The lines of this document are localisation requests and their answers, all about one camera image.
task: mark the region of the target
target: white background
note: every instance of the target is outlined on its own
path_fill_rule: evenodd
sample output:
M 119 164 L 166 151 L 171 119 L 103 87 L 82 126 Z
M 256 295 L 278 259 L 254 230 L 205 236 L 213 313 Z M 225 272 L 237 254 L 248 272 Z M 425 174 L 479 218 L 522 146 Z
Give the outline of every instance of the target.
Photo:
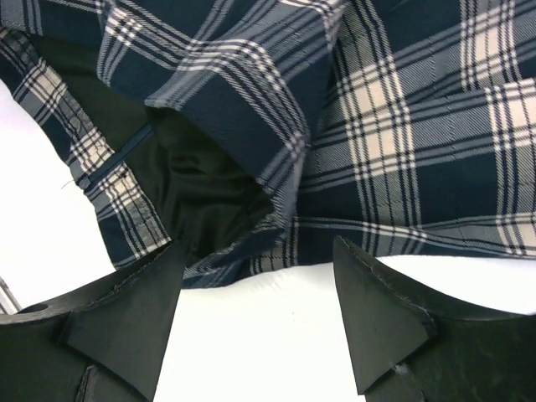
M 112 272 L 93 208 L 1 81 L 0 138 L 0 276 L 21 305 Z M 461 299 L 536 312 L 534 261 L 384 261 Z M 353 382 L 332 266 L 183 291 L 156 401 L 179 400 L 364 401 Z

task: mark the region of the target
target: black lining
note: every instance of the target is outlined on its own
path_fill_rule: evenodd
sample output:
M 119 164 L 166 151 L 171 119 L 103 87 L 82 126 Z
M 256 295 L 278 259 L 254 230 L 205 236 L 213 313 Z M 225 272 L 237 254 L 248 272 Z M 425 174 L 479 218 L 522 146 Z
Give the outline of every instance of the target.
M 167 233 L 188 247 L 188 265 L 230 246 L 272 212 L 262 187 L 181 113 L 146 107 L 98 80 L 98 49 L 31 40 L 114 151 L 152 126 L 151 136 L 124 158 Z

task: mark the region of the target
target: zipper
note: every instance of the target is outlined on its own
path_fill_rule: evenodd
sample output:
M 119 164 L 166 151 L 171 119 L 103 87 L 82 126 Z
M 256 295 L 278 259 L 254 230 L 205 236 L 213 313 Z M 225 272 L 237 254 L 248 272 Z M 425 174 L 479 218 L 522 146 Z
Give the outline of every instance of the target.
M 134 136 L 126 142 L 126 144 L 106 161 L 92 174 L 83 175 L 78 179 L 76 183 L 85 192 L 91 191 L 95 185 L 102 180 L 109 172 L 117 167 L 121 162 L 125 160 L 129 153 L 134 151 L 142 142 L 149 138 L 152 134 L 152 126 L 146 124 L 143 126 Z

